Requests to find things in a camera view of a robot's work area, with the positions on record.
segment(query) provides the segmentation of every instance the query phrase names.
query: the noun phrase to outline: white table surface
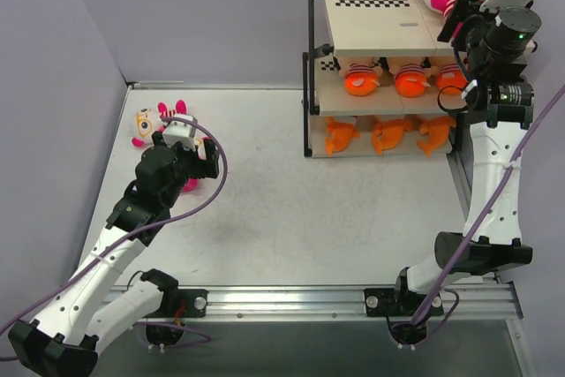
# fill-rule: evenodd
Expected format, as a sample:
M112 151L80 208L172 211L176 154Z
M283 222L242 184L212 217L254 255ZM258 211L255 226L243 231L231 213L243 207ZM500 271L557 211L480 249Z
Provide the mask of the white table surface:
M443 155L431 159L304 158L301 91L132 90L124 106L85 252L134 179L141 151L128 137L137 109L183 99L223 144L230 174L207 209L165 226L125 271L158 268L183 285L394 283L433 252L463 212ZM182 195L178 215L216 187Z

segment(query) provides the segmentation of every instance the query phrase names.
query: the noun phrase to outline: cable tie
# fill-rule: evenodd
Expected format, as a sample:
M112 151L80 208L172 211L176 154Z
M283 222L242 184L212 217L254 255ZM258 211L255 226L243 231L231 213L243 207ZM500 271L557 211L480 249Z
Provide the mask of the cable tie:
M97 255L96 253L90 253L91 256L94 256L95 259L97 259L99 262L103 262L104 264L108 265L109 267L113 267L112 263L107 260L106 258Z
M513 168L514 170L520 170L522 168L520 165L518 165L518 161L506 162L503 166L505 170L507 170L508 168Z

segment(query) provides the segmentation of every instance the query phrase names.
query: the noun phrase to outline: gray wall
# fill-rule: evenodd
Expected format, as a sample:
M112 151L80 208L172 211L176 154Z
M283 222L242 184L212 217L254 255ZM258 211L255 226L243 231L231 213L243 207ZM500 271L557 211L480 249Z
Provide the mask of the gray wall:
M125 85L81 0L0 0L0 14L4 322L78 258ZM0 364L0 375L28 373Z
M528 75L536 89L539 113L565 84L565 0L536 0L541 16L539 51ZM565 368L565 100L549 114L526 147L520 185L520 223L525 243L533 246L533 263L512 273L524 309L524 330L539 376L561 376Z
M128 80L300 84L306 0L84 2Z

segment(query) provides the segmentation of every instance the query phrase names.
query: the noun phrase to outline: orange plush fish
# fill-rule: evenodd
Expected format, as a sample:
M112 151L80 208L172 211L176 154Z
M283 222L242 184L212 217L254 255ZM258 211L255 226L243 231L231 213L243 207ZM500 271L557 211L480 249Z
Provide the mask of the orange plush fish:
M420 134L428 134L427 141L420 140L418 147L426 156L432 156L432 151L444 145L449 137L449 129L456 127L456 121L448 115L424 121L420 125Z
M412 131L412 123L405 118L390 121L377 121L373 128L371 142L377 155L383 151L397 147L403 139L404 132Z
M342 152L351 143L353 138L358 138L361 133L355 128L355 117L340 117L339 121L332 117L326 118L327 132L326 152L331 156L334 152Z

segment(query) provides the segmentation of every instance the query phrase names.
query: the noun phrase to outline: pink ear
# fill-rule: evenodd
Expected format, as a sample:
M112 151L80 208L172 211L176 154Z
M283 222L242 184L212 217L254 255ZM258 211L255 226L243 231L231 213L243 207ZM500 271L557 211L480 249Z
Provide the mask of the pink ear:
M167 105L165 105L163 102L159 102L159 104L157 105L157 110L159 110L160 114L165 114L167 113Z
M445 8L448 7L448 0L430 0L430 5L432 6L432 9L444 12Z
M135 137L132 139L132 144L135 147L143 147L145 145L145 142L143 140L140 139L136 139Z
M186 114L186 103L185 101L177 102L177 114Z

